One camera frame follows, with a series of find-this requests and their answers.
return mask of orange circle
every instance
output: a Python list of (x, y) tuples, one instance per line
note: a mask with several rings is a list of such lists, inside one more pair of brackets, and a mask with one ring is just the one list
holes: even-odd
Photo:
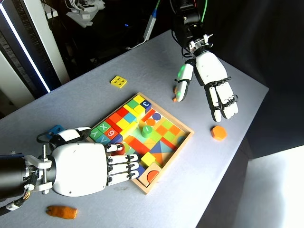
[(154, 125), (155, 125), (155, 120), (153, 120), (153, 119), (148, 119), (148, 120), (146, 121), (146, 123), (147, 123), (149, 126), (154, 126)]
[(157, 174), (158, 174), (157, 170), (152, 170), (151, 172), (149, 172), (148, 175), (147, 175), (148, 182), (151, 183), (152, 180), (154, 180), (154, 178), (156, 177)]

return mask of green cable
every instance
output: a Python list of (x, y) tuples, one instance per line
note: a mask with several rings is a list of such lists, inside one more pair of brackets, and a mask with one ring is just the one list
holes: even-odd
[(202, 22), (202, 23), (203, 23), (203, 20), (204, 20), (204, 17), (205, 17), (205, 13), (206, 13), (207, 3), (208, 3), (208, 0), (205, 0), (205, 8), (204, 8), (203, 15), (201, 16), (201, 22)]
[(157, 2), (157, 4), (156, 4), (156, 7), (155, 7), (156, 10), (157, 10), (158, 5), (160, 4), (160, 2), (161, 2), (161, 0), (158, 0), (158, 2)]

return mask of blue triangle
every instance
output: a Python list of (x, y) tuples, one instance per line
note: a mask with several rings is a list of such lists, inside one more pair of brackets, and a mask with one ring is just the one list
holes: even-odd
[(162, 153), (170, 153), (170, 152), (173, 152), (173, 150), (167, 146), (166, 144), (164, 144), (162, 141), (160, 141), (161, 143), (161, 152)]
[(158, 143), (156, 143), (155, 146), (153, 146), (153, 148), (150, 150), (150, 153), (161, 153), (161, 152), (162, 152), (161, 141), (159, 141)]

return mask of wooden frame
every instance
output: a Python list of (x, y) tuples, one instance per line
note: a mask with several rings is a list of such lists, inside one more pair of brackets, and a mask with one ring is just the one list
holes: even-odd
[[(149, 101), (152, 104), (152, 108), (159, 112), (162, 116), (164, 116), (165, 118), (167, 118), (169, 121), (171, 121), (174, 125), (176, 125), (177, 127), (179, 127), (181, 130), (183, 130), (186, 134), (187, 137), (186, 139), (182, 142), (182, 144), (177, 148), (177, 150), (174, 152), (174, 154), (170, 157), (170, 159), (167, 161), (167, 163), (163, 166), (163, 168), (161, 169), (161, 171), (159, 172), (159, 174), (155, 177), (155, 179), (149, 184), (149, 186), (146, 188), (143, 184), (141, 184), (139, 182), (139, 180), (137, 179), (132, 179), (133, 183), (135, 185), (137, 185), (145, 194), (148, 194), (151, 189), (154, 187), (155, 183), (158, 181), (158, 179), (162, 176), (162, 174), (167, 170), (168, 166), (173, 162), (173, 160), (176, 158), (176, 156), (181, 152), (182, 148), (186, 145), (186, 143), (188, 142), (188, 140), (193, 136), (194, 131), (189, 128), (188, 126), (186, 126), (185, 124), (183, 124), (181, 121), (179, 121), (177, 118), (175, 118), (173, 115), (171, 115), (170, 113), (168, 113), (166, 110), (164, 110), (162, 107), (160, 107), (158, 104), (156, 104), (154, 101), (152, 101), (151, 99), (149, 99), (148, 97), (146, 97), (144, 94), (142, 93), (137, 93), (136, 95), (134, 95), (133, 97), (131, 97), (128, 101), (126, 101), (124, 104), (122, 104), (121, 106), (119, 106), (115, 111), (111, 112), (106, 118), (108, 118), (112, 113), (118, 111), (121, 107), (123, 107), (125, 104), (127, 104), (129, 101), (131, 101), (134, 97), (136, 97), (137, 95), (142, 96), (144, 99), (146, 99), (147, 101)], [(104, 118), (102, 121), (98, 122), (94, 127), (97, 127), (101, 122), (103, 122), (106, 118)], [(90, 137), (87, 138), (87, 140), (89, 142), (94, 142)]]

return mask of orange square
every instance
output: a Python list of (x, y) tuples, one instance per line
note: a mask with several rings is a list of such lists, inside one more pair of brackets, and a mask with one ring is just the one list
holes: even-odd
[(108, 137), (109, 139), (113, 139), (116, 135), (118, 135), (118, 132), (115, 131), (113, 128), (110, 128), (109, 130), (107, 130), (105, 133), (106, 137)]
[(163, 126), (159, 126), (156, 131), (161, 135), (164, 136), (167, 133), (167, 128), (163, 127)]
[(112, 120), (114, 123), (117, 123), (118, 121), (120, 121), (122, 119), (122, 117), (117, 114), (117, 113), (113, 113), (110, 117), (110, 120)]
[(172, 134), (177, 135), (181, 130), (180, 130), (177, 126), (173, 125), (173, 126), (169, 129), (169, 131), (170, 131)]

